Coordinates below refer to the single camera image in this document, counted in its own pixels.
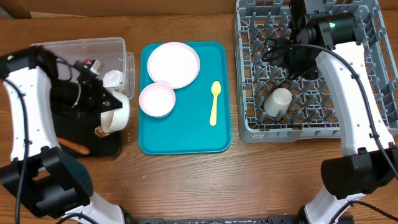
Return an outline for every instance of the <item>blue tray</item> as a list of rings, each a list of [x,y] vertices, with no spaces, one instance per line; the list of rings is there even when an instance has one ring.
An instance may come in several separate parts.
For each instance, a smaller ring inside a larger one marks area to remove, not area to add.
[[[228,73],[224,47],[217,42],[187,42],[200,58],[197,78],[175,90],[176,102],[164,118],[139,112],[138,145],[150,155],[223,152],[232,141],[229,111]],[[140,92],[153,83],[147,71],[149,55],[162,44],[150,44],[141,53]],[[221,83],[218,96],[217,125],[210,126],[213,104],[211,86]]]

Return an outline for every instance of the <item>white cup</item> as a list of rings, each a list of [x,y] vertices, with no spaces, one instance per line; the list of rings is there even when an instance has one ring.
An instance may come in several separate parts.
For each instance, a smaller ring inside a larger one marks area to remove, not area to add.
[[[275,117],[279,111],[285,114],[292,101],[292,94],[285,88],[274,90],[264,102],[264,110],[267,114]]]
[[[118,70],[112,70],[104,75],[102,78],[103,86],[105,88],[120,87],[123,83],[124,74]]]
[[[101,113],[101,127],[105,133],[120,131],[126,127],[130,117],[129,98],[122,93],[108,90],[122,104],[122,108]]]

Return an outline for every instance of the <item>cup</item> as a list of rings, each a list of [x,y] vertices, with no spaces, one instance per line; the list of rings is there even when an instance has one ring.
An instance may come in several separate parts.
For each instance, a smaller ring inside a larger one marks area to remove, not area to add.
[[[264,102],[264,111],[267,114],[276,117],[279,111],[285,114],[292,101],[292,94],[285,88],[278,88],[268,96]]]
[[[126,127],[130,117],[129,98],[122,93],[109,90],[112,95],[122,102],[122,108],[101,113],[101,127],[105,133],[120,131]]]

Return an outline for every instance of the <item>wooden table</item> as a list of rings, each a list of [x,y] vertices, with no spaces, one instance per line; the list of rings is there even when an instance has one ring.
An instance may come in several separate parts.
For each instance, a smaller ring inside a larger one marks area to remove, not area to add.
[[[394,53],[398,55],[396,11],[384,11]],[[320,164],[341,156],[338,139],[286,144],[245,144],[239,139],[236,108],[236,69],[233,53],[233,15],[97,17],[0,22],[0,55],[30,44],[57,40],[122,37],[136,62],[133,114],[123,133],[123,151],[117,158],[81,159],[95,190],[122,205],[136,218],[238,218],[296,214],[322,186]],[[233,143],[221,154],[148,156],[137,144],[138,94],[141,51],[154,42],[214,40],[226,49]],[[9,163],[12,124],[9,103],[0,88],[0,166]],[[364,198],[365,202],[398,215],[398,185]],[[0,222],[14,223],[15,198],[0,187]],[[358,223],[390,223],[358,205],[349,209]],[[38,220],[25,208],[22,223]]]

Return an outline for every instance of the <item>dish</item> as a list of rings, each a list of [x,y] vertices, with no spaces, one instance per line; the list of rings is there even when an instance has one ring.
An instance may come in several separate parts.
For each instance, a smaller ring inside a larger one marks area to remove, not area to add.
[[[160,45],[151,53],[147,69],[155,83],[164,83],[173,89],[179,89],[196,79],[200,70],[200,59],[187,44],[170,42]]]
[[[155,118],[167,116],[175,105],[174,90],[164,83],[152,83],[139,95],[141,110]]]

